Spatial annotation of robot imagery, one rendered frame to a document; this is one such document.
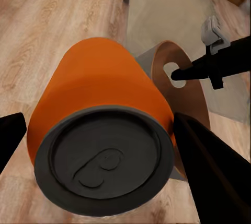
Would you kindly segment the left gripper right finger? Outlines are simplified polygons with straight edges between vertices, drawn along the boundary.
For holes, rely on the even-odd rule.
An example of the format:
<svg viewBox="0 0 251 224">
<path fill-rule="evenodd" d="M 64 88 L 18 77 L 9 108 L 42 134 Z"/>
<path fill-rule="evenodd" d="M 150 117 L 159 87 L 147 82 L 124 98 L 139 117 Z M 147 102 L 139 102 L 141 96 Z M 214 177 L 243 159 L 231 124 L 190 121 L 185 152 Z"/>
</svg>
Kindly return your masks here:
<svg viewBox="0 0 251 224">
<path fill-rule="evenodd" d="M 251 163 L 192 116 L 173 132 L 201 224 L 251 224 Z"/>
</svg>

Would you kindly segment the trash can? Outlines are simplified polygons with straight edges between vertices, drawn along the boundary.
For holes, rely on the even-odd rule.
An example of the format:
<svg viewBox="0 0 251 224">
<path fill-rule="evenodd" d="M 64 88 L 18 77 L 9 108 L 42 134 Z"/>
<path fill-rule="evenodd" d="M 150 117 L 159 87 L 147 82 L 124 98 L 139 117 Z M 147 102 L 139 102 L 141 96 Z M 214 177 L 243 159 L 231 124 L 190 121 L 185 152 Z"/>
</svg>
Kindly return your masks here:
<svg viewBox="0 0 251 224">
<path fill-rule="evenodd" d="M 170 109 L 197 119 L 211 131 L 207 103 L 199 79 L 186 80 L 183 88 L 175 88 L 163 67 L 174 62 L 181 71 L 193 67 L 184 50 L 175 42 L 166 40 L 135 58 L 167 101 Z M 175 143 L 175 164 L 170 179 L 188 182 L 180 152 Z"/>
</svg>

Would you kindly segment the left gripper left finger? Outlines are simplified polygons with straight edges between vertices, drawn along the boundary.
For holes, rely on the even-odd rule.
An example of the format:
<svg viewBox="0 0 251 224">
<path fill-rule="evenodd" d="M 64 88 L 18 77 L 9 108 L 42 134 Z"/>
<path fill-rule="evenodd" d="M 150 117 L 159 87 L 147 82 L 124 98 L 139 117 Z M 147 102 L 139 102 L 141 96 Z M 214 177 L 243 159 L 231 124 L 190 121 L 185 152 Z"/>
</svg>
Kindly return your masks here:
<svg viewBox="0 0 251 224">
<path fill-rule="evenodd" d="M 23 113 L 0 118 L 0 174 L 27 132 Z"/>
</svg>

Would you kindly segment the can of soda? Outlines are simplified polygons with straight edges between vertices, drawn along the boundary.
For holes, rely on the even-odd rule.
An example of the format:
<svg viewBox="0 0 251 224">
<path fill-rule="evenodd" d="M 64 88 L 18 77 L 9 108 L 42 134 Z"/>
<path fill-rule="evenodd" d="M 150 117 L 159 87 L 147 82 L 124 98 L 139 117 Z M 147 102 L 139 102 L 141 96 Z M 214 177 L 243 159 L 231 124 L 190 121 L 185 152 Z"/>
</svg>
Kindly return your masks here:
<svg viewBox="0 0 251 224">
<path fill-rule="evenodd" d="M 104 217 L 145 204 L 175 164 L 174 115 L 130 52 L 88 38 L 63 56 L 31 116 L 37 184 L 58 207 Z"/>
</svg>

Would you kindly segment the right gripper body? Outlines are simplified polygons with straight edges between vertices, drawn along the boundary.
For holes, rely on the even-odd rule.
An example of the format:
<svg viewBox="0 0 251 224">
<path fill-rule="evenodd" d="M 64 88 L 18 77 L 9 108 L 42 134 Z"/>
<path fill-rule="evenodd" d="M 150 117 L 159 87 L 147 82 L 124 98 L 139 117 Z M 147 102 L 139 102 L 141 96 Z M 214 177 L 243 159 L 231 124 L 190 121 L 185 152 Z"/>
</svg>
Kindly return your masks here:
<svg viewBox="0 0 251 224">
<path fill-rule="evenodd" d="M 251 70 L 251 36 L 230 42 L 230 47 L 211 55 L 206 46 L 207 71 L 213 88 L 223 88 L 222 77 Z"/>
</svg>

